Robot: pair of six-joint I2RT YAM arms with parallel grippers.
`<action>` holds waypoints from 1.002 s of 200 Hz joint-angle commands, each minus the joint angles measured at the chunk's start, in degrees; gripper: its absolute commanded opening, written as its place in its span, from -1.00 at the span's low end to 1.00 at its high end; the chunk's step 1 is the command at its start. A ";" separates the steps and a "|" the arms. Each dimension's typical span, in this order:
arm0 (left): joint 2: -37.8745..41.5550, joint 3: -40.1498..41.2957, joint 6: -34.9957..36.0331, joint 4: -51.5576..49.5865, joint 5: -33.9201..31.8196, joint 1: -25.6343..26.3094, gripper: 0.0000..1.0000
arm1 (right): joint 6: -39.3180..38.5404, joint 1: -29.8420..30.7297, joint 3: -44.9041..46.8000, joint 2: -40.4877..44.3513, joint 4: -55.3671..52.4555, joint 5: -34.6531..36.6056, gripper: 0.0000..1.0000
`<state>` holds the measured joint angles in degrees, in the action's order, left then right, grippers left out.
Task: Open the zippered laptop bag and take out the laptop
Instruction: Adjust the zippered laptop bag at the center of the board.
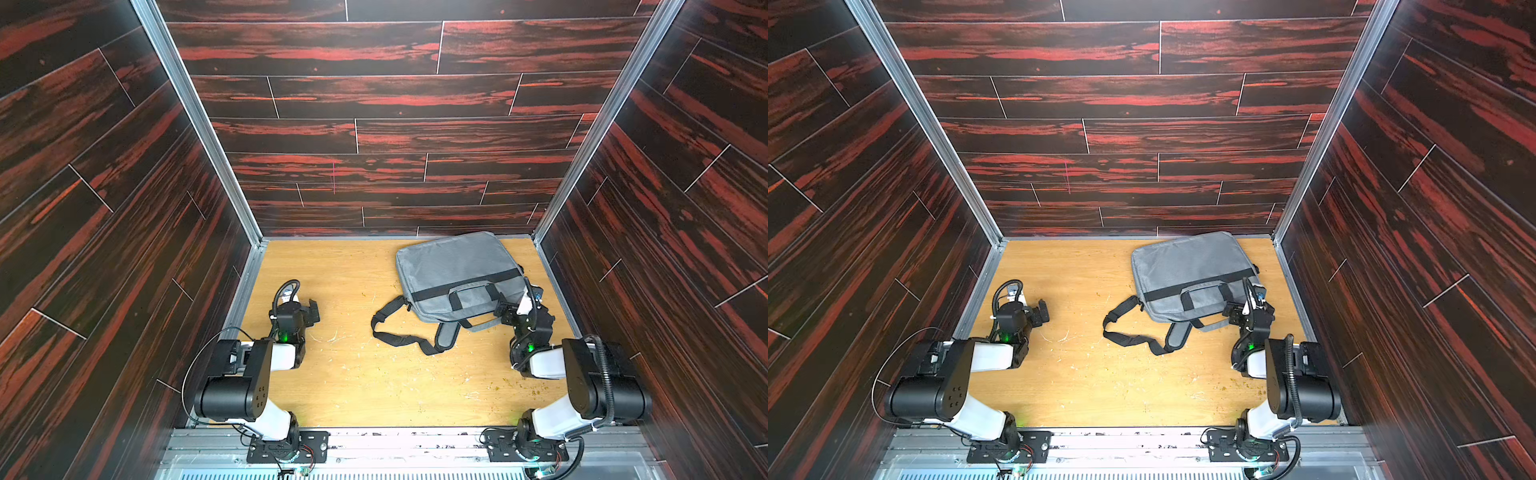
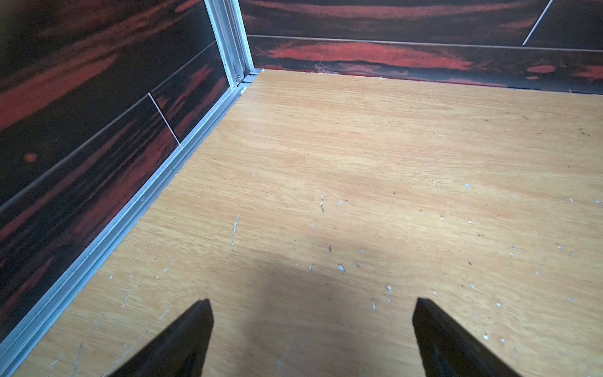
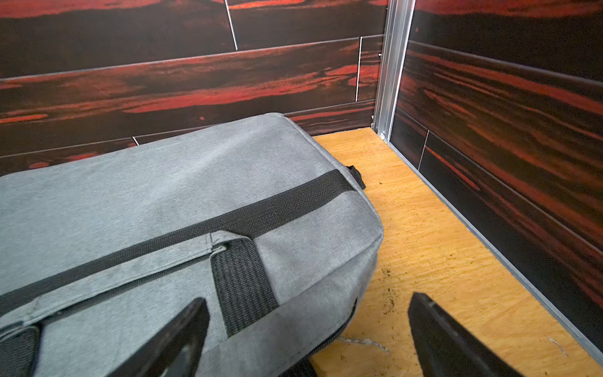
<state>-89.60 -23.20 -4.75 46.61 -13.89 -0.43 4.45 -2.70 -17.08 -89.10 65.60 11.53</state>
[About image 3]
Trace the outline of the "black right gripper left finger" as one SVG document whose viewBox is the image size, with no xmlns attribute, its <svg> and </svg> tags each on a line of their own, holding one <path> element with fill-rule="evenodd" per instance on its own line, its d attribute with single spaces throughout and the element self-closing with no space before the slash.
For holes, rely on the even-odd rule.
<svg viewBox="0 0 603 377">
<path fill-rule="evenodd" d="M 110 376 L 194 376 L 204 348 L 210 314 L 195 298 Z"/>
</svg>

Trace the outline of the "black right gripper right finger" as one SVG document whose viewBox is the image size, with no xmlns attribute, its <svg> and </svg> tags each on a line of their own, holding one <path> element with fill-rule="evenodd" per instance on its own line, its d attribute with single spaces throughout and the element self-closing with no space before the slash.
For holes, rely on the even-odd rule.
<svg viewBox="0 0 603 377">
<path fill-rule="evenodd" d="M 425 376 L 519 376 L 428 295 L 408 307 L 411 335 Z"/>
</svg>

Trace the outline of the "grey zippered laptop bag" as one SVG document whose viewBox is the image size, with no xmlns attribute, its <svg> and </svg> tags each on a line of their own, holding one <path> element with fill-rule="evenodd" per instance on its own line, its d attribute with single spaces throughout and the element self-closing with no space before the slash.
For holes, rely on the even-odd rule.
<svg viewBox="0 0 603 377">
<path fill-rule="evenodd" d="M 110 376 L 193 299 L 194 376 L 313 376 L 375 271 L 361 176 L 269 113 L 1 179 L 1 374 Z"/>
</svg>

